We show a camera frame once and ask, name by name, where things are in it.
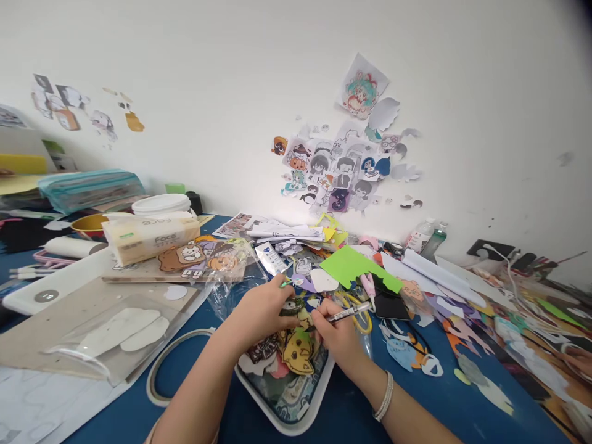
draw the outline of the silver bracelet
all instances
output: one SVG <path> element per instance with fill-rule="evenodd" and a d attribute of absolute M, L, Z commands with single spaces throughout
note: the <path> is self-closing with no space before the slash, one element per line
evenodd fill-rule
<path fill-rule="evenodd" d="M 378 410 L 378 412 L 374 413 L 372 416 L 374 416 L 374 419 L 377 420 L 378 422 L 382 421 L 382 418 L 387 414 L 387 410 L 389 409 L 390 406 L 390 400 L 393 397 L 393 385 L 394 385 L 394 381 L 393 381 L 393 376 L 391 375 L 391 373 L 387 372 L 387 391 L 384 393 L 384 399 L 382 400 L 382 404 L 380 405 L 380 409 Z"/>

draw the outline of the water bottle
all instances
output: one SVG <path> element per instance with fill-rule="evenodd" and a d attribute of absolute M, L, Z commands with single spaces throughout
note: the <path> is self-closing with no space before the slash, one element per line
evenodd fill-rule
<path fill-rule="evenodd" d="M 434 230 L 432 237 L 430 240 L 427 241 L 424 249 L 421 252 L 421 256 L 424 258 L 436 262 L 434 255 L 436 254 L 436 250 L 440 246 L 442 242 L 446 240 L 446 228 L 448 227 L 448 222 L 440 222 L 438 227 Z"/>
<path fill-rule="evenodd" d="M 430 240 L 434 233 L 434 223 L 436 219 L 427 218 L 425 222 L 420 223 L 415 227 L 411 234 L 405 241 L 405 248 L 411 248 L 416 253 L 421 253 L 421 250 L 426 246 L 427 241 Z"/>

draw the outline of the desk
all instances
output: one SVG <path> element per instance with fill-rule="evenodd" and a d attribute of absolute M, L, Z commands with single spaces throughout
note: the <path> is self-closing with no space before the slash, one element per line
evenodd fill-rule
<path fill-rule="evenodd" d="M 202 234 L 213 232 L 228 219 L 217 216 L 202 227 Z M 29 253 L 21 253 L 18 256 L 24 254 L 30 258 Z M 0 269 L 13 266 L 16 266 L 16 263 L 13 265 L 12 257 L 0 256 Z M 206 302 L 177 336 L 197 328 L 219 325 L 220 320 Z M 476 347 L 481 353 L 481 358 L 473 355 L 468 349 L 463 350 L 463 353 L 468 353 L 468 357 L 479 366 L 483 374 L 500 386 L 510 398 L 514 407 L 513 416 L 508 416 L 491 404 L 475 385 L 465 385 L 454 376 L 456 358 L 438 322 L 421 329 L 420 332 L 429 343 L 432 353 L 440 360 L 444 370 L 443 376 L 429 377 L 417 369 L 412 373 L 404 370 L 387 353 L 378 328 L 373 329 L 371 336 L 374 361 L 380 367 L 389 370 L 399 385 L 464 443 L 569 442 L 495 357 L 487 356 L 479 346 Z M 164 361 L 156 381 L 160 393 L 166 396 L 174 394 L 197 359 L 205 341 L 205 337 L 188 340 Z M 148 370 L 126 393 L 77 430 L 66 442 L 142 443 L 163 413 L 163 409 L 154 406 L 146 397 L 147 375 Z M 296 441 L 281 435 L 271 425 L 237 377 L 233 376 L 220 425 L 219 442 L 242 442 L 245 435 L 253 430 L 257 430 L 257 441 L 260 443 Z M 370 404 L 337 366 L 331 375 L 314 424 L 298 438 L 299 442 L 305 440 L 310 443 L 390 443 L 382 426 L 372 418 Z"/>

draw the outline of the white wall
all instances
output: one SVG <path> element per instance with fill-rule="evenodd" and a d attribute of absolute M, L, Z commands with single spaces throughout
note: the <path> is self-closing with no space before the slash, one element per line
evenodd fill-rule
<path fill-rule="evenodd" d="M 458 263 L 478 237 L 560 260 L 592 250 L 592 70 L 579 11 L 552 0 L 498 1 L 21 0 L 0 15 L 0 102 L 21 109 L 80 167 L 135 171 L 152 191 L 198 191 L 207 209 L 309 218 L 279 195 L 270 152 L 296 114 L 331 126 L 356 52 L 401 101 L 394 129 L 419 128 L 408 159 L 424 177 L 379 194 L 420 210 L 347 213 L 353 232 L 402 239 L 423 217 L 450 222 L 442 254 Z M 32 73 L 78 88 L 109 114 L 120 140 L 102 147 L 90 123 L 68 132 L 30 99 Z M 129 95 L 146 126 L 132 133 L 106 86 Z M 557 156 L 575 160 L 560 167 Z M 589 284 L 592 253 L 553 277 Z"/>

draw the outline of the white container lid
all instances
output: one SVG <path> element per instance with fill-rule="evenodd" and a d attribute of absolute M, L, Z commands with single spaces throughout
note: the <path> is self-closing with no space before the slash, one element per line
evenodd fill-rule
<path fill-rule="evenodd" d="M 184 194 L 160 194 L 132 203 L 131 209 L 137 215 L 153 215 L 171 211 L 188 211 L 189 198 Z"/>

